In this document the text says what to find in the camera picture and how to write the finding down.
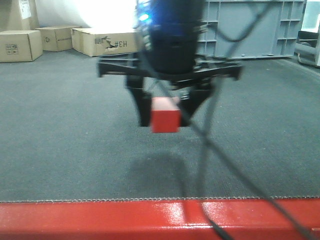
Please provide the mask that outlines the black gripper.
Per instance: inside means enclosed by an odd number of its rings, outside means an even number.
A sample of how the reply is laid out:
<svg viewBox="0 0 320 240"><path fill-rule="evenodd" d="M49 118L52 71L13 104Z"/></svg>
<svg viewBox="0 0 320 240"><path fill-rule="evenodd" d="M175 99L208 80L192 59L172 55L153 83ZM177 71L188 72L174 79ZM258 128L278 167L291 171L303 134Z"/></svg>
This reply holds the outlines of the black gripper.
<svg viewBox="0 0 320 240"><path fill-rule="evenodd" d="M191 118L202 103L216 91L212 80L227 77L239 80L242 65L227 59L216 59L203 54L147 54L121 53L102 55L98 59L97 74L122 75L131 93L139 116L139 125L149 127L151 122L152 93L145 89L145 79L166 81L172 90L181 90L179 107Z"/></svg>

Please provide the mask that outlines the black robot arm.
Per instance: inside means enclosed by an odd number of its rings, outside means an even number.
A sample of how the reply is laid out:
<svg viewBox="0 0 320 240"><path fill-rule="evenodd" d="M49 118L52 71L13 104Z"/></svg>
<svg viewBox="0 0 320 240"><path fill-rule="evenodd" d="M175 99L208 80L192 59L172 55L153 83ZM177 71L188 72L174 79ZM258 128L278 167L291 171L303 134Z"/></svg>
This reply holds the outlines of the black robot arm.
<svg viewBox="0 0 320 240"><path fill-rule="evenodd" d="M198 108L216 90L214 78L238 80L242 66L236 62L215 61L197 53L203 30L202 0L138 0L136 2L135 42L130 53L104 54L97 63L99 77L123 75L138 111L139 125L152 121L152 93L144 80L168 81L174 90L186 89L174 106L182 112L179 124L186 127Z"/></svg>

